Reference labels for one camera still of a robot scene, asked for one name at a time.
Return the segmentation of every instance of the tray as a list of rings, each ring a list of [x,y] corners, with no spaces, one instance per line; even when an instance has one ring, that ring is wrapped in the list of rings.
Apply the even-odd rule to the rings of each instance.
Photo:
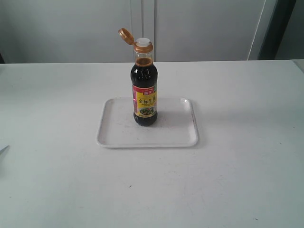
[[[114,98],[105,103],[97,143],[110,148],[190,147],[199,135],[190,100],[183,97],[157,100],[158,117],[149,127],[133,118],[133,99]]]

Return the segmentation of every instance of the gold cap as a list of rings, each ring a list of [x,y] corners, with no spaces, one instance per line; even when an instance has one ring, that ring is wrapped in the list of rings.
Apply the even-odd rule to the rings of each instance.
[[[146,47],[141,47],[140,45],[137,45],[137,42],[134,42],[134,37],[132,36],[132,34],[125,28],[121,28],[120,30],[118,30],[118,33],[127,44],[134,46],[135,52],[146,54],[153,51],[153,45],[151,42],[149,42],[149,45]]]

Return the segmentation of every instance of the soy sauce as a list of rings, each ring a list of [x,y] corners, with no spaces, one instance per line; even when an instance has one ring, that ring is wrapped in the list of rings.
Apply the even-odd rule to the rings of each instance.
[[[157,82],[158,72],[153,64],[152,57],[145,54],[145,57],[142,57],[140,54],[137,55],[135,65],[133,66],[131,70],[131,80],[133,84],[133,101],[134,101],[134,119],[135,121],[141,125],[141,126],[150,126],[152,125],[156,119],[157,119],[157,110],[156,110],[156,82]],[[145,99],[142,99],[142,96],[140,98],[136,99],[136,92],[147,93],[147,108],[142,108],[140,111],[137,111],[137,105],[138,105],[138,99],[139,101],[143,100],[145,102]]]

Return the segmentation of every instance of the food image on label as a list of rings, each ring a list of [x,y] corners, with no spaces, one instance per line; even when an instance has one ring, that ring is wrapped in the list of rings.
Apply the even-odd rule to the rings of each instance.
[[[156,85],[150,88],[138,88],[133,85],[134,113],[143,118],[156,113]]]

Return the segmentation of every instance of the dark liquid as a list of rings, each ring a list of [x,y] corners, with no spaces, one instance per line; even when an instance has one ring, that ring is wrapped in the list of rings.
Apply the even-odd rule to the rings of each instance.
[[[157,81],[157,76],[157,69],[150,58],[137,59],[131,70],[132,84],[139,88],[150,88],[154,86]],[[135,121],[141,126],[150,126],[157,119],[157,112],[147,118],[139,117],[135,113],[133,115]]]

